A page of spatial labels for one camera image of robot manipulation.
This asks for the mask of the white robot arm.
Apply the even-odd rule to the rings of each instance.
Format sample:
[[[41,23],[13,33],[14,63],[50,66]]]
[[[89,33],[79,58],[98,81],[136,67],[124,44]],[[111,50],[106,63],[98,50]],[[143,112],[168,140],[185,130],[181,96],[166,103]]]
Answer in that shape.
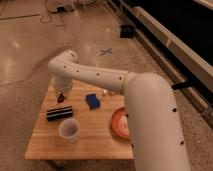
[[[176,98],[165,78],[77,64],[66,51],[48,69],[60,87],[79,80],[124,97],[136,171],[191,171]]]

